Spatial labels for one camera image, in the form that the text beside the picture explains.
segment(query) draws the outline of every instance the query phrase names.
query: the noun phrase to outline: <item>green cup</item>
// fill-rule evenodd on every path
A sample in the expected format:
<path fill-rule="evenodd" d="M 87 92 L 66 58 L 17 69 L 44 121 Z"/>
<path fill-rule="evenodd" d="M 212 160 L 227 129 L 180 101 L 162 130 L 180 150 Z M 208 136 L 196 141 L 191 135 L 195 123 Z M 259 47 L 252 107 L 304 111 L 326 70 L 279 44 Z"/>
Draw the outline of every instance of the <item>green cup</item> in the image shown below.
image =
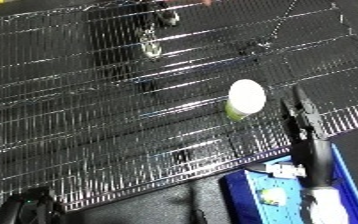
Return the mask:
<path fill-rule="evenodd" d="M 225 112 L 232 121 L 241 121 L 247 116 L 259 112 L 266 103 L 263 87 L 249 79 L 241 79 L 233 83 L 228 98 Z"/>

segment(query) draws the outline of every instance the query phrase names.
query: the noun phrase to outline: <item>white cup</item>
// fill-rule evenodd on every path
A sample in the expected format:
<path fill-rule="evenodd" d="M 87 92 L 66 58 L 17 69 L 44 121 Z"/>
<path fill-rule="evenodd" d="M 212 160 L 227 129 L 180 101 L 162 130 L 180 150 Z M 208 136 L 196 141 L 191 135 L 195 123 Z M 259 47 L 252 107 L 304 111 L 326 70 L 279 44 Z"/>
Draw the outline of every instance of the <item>white cup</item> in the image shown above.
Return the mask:
<path fill-rule="evenodd" d="M 241 79 L 232 84 L 229 99 L 226 103 L 226 115 L 233 121 L 241 121 L 245 117 L 263 109 L 266 94 L 263 87 L 255 81 Z"/>

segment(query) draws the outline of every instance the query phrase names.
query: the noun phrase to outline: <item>metal grid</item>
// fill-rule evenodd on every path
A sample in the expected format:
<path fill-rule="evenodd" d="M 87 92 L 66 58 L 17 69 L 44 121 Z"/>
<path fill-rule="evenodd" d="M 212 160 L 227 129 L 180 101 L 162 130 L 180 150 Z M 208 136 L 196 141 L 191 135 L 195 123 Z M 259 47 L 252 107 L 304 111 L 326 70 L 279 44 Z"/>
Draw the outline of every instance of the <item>metal grid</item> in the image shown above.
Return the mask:
<path fill-rule="evenodd" d="M 74 210 L 283 153 L 277 100 L 295 83 L 331 136 L 358 128 L 358 39 L 333 2 L 171 9 L 181 25 L 158 29 L 156 62 L 135 35 L 152 13 L 141 4 L 0 17 L 0 205 L 46 185 Z M 239 54 L 266 37 L 269 48 Z M 243 78 L 268 103 L 233 123 L 223 105 Z"/>

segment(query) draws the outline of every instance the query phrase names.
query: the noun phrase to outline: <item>wire rack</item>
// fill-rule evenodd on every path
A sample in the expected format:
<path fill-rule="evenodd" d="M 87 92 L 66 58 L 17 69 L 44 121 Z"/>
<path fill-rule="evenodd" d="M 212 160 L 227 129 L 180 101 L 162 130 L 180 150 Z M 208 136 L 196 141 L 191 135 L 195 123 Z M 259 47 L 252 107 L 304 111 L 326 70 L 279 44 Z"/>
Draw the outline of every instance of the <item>wire rack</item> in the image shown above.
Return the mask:
<path fill-rule="evenodd" d="M 358 128 L 358 39 L 335 2 L 172 5 L 157 61 L 136 36 L 144 4 L 0 17 L 0 205 L 50 186 L 70 211 L 285 153 L 278 99 L 295 83 L 330 136 Z M 234 123 L 224 102 L 244 78 L 268 102 Z"/>

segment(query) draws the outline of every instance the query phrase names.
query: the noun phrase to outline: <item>black surface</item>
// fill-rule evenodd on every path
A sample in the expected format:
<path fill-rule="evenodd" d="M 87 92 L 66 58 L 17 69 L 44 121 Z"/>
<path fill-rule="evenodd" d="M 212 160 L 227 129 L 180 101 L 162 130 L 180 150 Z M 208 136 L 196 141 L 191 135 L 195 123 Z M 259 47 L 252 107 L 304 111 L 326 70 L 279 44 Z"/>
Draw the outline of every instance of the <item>black surface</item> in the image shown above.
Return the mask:
<path fill-rule="evenodd" d="M 0 15 L 14 12 L 37 11 L 84 1 L 41 1 L 45 4 L 12 3 L 10 9 L 0 7 Z M 358 1 L 339 0 L 345 15 L 358 33 Z M 358 131 L 335 139 L 358 186 Z M 230 223 L 227 208 L 219 188 L 220 176 L 209 177 L 193 184 L 184 184 L 147 195 L 116 202 L 103 207 L 71 213 L 70 223 L 189 223 L 190 212 L 202 209 L 209 223 Z"/>

